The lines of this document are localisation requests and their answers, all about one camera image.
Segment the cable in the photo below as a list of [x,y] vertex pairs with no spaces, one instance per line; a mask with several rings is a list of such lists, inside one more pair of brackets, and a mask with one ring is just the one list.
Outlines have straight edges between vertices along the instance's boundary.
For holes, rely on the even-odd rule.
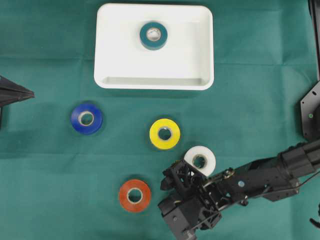
[[309,182],[311,179],[313,179],[318,174],[320,174],[320,171],[313,174],[311,177],[309,177],[307,180],[305,180],[303,183],[299,184],[298,186],[290,187],[290,188],[286,188],[286,189],[275,190],[275,191],[268,191],[268,192],[262,193],[260,195],[253,196],[253,198],[259,198],[259,197],[263,197],[263,196],[269,195],[269,194],[276,194],[276,193],[282,193],[282,192],[287,192],[287,191],[291,191],[291,190],[297,190],[298,188],[305,185],[307,182]]

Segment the electrical tape roll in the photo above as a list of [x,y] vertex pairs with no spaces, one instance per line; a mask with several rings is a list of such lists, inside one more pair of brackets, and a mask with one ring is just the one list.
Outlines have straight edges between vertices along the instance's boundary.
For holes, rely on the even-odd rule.
[[[159,38],[153,40],[149,38],[149,31],[156,31]],[[155,21],[146,23],[140,30],[140,41],[142,45],[149,50],[161,49],[166,44],[167,38],[168,32],[165,26]]]
[[[85,114],[92,115],[92,121],[89,124],[82,123],[82,117]],[[84,135],[90,135],[98,131],[103,122],[102,112],[91,103],[83,103],[77,106],[70,117],[73,128]]]
[[[159,137],[159,132],[161,129],[170,131],[169,139],[164,140]],[[161,118],[155,121],[149,131],[151,143],[160,150],[172,149],[179,142],[180,135],[181,133],[179,126],[168,118]]]
[[[195,165],[198,157],[204,158],[204,166],[199,168]],[[205,146],[194,146],[190,148],[184,155],[184,160],[193,168],[198,170],[205,176],[209,176],[216,168],[216,157],[214,153]]]
[[[129,193],[131,190],[139,190],[141,198],[137,202],[133,202],[129,199]],[[118,194],[119,202],[121,206],[130,213],[139,213],[145,210],[151,200],[151,190],[148,185],[141,180],[131,179],[126,181],[119,190]]]

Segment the robotic arm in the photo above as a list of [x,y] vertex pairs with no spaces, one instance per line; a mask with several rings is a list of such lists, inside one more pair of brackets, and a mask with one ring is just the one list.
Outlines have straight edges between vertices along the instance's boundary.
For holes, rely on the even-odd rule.
[[175,191],[158,207],[177,240],[195,240],[196,229],[212,229],[224,209],[234,204],[246,206],[251,198],[275,202],[296,195],[320,171],[303,183],[299,178],[319,168],[320,140],[299,143],[276,157],[229,168],[209,178],[181,160],[163,172],[161,190]]

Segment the screw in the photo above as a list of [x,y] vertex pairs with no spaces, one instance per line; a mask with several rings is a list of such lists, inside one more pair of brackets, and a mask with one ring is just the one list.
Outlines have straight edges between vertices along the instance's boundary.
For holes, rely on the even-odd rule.
[[240,188],[243,188],[244,186],[245,186],[245,182],[244,181],[238,181],[238,186],[240,187]]

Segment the green fabric surface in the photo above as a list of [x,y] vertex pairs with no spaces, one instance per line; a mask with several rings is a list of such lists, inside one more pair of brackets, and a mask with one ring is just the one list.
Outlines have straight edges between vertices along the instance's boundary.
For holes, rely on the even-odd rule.
[[[176,0],[213,12],[214,83],[205,91],[97,86],[96,17],[104,3],[0,1],[0,74],[36,96],[3,111],[2,240],[173,240],[157,207],[168,194],[160,182],[189,148],[209,147],[218,173],[304,140],[297,103],[317,78],[307,0]],[[72,110],[85,101],[104,114],[101,129],[89,136],[70,124]],[[148,138],[160,117],[181,129],[179,144],[168,151]],[[152,191],[142,213],[126,212],[118,202],[120,186],[131,178]],[[309,218],[317,219],[319,183],[315,178],[299,195],[275,203],[259,198],[231,207],[213,230],[197,236],[317,239]]]

